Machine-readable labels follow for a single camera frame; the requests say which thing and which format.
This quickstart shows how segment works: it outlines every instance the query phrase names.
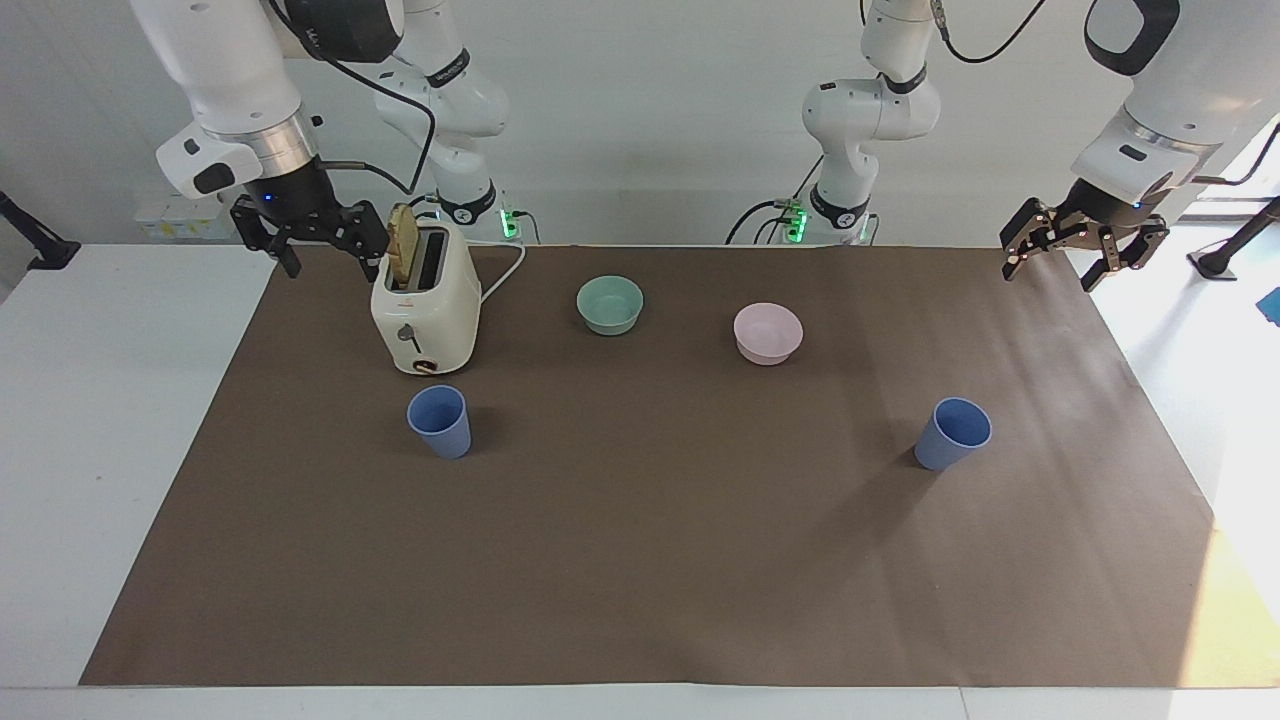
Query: blue object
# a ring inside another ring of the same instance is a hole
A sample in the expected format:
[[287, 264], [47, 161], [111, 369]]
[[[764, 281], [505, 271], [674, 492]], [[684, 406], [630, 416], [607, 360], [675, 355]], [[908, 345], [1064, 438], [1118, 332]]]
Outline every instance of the blue object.
[[467, 401], [453, 386], [433, 386], [408, 402], [408, 427], [445, 460], [457, 460], [471, 450]]
[[1280, 328], [1280, 287], [1271, 291], [1271, 295], [1258, 301], [1258, 310], [1266, 315], [1277, 328]]
[[941, 473], [991, 441], [991, 418], [963, 397], [938, 402], [915, 443], [915, 459]]

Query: green bowl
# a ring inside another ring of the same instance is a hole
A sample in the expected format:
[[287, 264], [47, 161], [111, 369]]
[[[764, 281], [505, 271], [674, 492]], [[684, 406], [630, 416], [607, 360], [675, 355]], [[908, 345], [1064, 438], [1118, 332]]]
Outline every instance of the green bowl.
[[577, 291], [577, 311], [596, 334], [614, 336], [630, 331], [641, 307], [644, 293], [622, 275], [600, 275]]

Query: brown tablecloth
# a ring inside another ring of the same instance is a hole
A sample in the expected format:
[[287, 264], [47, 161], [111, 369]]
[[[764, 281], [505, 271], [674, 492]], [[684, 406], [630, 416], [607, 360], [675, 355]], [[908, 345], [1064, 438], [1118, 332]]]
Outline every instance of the brown tablecloth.
[[[530, 249], [447, 378], [449, 462], [404, 423], [442, 380], [393, 369], [349, 258], [300, 255], [83, 683], [1196, 684], [1212, 516], [1062, 258]], [[604, 273], [644, 288], [630, 334], [576, 315]], [[804, 322], [785, 365], [733, 347], [754, 301]], [[936, 477], [910, 451], [948, 395], [996, 437]]]

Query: white cable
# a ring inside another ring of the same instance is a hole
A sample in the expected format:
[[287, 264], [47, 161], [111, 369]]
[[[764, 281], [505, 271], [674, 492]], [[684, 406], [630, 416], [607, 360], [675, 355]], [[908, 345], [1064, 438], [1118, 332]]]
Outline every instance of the white cable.
[[489, 296], [493, 295], [493, 291], [498, 290], [502, 286], [502, 283], [507, 282], [507, 278], [509, 278], [511, 274], [516, 272], [516, 268], [518, 268], [520, 264], [525, 261], [525, 254], [526, 254], [525, 243], [524, 242], [488, 242], [488, 241], [484, 241], [484, 240], [468, 240], [467, 245], [486, 245], [486, 246], [490, 246], [490, 247], [516, 247], [516, 249], [520, 250], [520, 258], [516, 258], [516, 261], [512, 263], [509, 268], [507, 268], [507, 272], [503, 273], [502, 277], [498, 278], [492, 286], [489, 286], [489, 290], [484, 291], [484, 295], [480, 296], [480, 302], [484, 304], [484, 301], [489, 300]]

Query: pink bowl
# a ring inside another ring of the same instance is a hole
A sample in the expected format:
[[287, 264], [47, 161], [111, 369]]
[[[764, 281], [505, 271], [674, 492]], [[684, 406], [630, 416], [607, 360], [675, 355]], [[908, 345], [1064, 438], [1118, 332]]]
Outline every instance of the pink bowl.
[[800, 347], [804, 325], [795, 313], [773, 302], [756, 302], [733, 318], [737, 350], [756, 365], [777, 365]]

